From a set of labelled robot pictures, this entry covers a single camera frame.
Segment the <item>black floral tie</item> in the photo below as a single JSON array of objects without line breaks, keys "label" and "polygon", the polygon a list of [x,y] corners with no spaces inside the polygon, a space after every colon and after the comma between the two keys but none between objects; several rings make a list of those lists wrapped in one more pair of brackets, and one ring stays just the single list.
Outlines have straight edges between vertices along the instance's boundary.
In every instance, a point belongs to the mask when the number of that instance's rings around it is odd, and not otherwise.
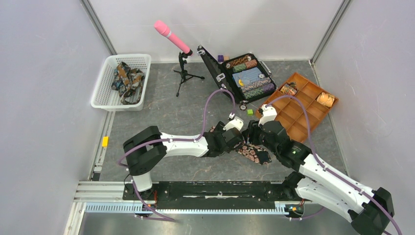
[{"label": "black floral tie", "polygon": [[266,165],[272,161],[267,150],[257,145],[246,143],[245,140],[241,146],[237,147],[233,151],[255,162],[256,164]]}]

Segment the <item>orange compartment tray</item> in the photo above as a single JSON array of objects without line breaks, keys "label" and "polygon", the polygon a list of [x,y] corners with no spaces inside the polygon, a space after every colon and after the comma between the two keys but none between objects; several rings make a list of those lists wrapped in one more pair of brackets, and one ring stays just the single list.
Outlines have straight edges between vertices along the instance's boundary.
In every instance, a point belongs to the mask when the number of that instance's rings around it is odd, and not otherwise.
[{"label": "orange compartment tray", "polygon": [[310,131],[314,131],[329,111],[337,104],[338,98],[335,96],[336,100],[331,108],[326,108],[319,104],[316,101],[319,94],[321,92],[329,92],[295,72],[263,104],[268,104],[274,99],[283,96],[279,89],[288,82],[296,82],[297,84],[298,92],[293,96],[296,100],[293,98],[282,98],[273,102],[272,105],[277,111],[275,120],[280,121],[291,139],[304,142],[308,137],[307,125],[310,125]]}]

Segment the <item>white plastic basket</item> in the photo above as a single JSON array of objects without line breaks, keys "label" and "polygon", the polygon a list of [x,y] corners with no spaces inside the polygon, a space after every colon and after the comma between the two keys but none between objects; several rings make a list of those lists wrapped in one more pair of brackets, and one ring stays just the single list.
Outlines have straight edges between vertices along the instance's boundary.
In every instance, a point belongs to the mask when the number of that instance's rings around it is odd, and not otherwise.
[{"label": "white plastic basket", "polygon": [[[119,91],[112,88],[117,66],[122,62],[131,69],[138,69],[143,73],[141,85],[137,88],[135,94],[125,98],[125,101],[129,104],[123,104]],[[149,54],[118,54],[107,57],[92,93],[91,106],[108,112],[141,111],[144,105],[151,62],[152,57]]]}]

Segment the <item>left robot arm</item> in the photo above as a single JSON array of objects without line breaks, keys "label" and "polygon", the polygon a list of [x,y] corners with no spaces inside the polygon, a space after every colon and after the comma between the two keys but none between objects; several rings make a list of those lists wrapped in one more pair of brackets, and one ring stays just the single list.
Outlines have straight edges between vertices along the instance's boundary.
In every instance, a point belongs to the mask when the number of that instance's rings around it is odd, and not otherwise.
[{"label": "left robot arm", "polygon": [[149,199],[154,193],[151,170],[164,157],[194,156],[215,158],[233,151],[243,142],[243,120],[235,118],[227,124],[218,122],[211,132],[201,136],[176,136],[150,126],[123,143],[126,168],[133,177],[135,193]]}]

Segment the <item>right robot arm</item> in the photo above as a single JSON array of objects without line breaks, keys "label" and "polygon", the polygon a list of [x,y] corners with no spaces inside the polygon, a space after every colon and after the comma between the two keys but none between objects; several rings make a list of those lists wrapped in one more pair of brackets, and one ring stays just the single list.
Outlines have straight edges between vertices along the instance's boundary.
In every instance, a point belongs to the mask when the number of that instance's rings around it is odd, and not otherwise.
[{"label": "right robot arm", "polygon": [[360,235],[382,235],[394,216],[391,193],[377,190],[344,175],[301,142],[290,139],[279,121],[260,124],[251,120],[242,132],[253,145],[262,145],[293,172],[286,178],[283,195],[316,202],[342,216]]}]

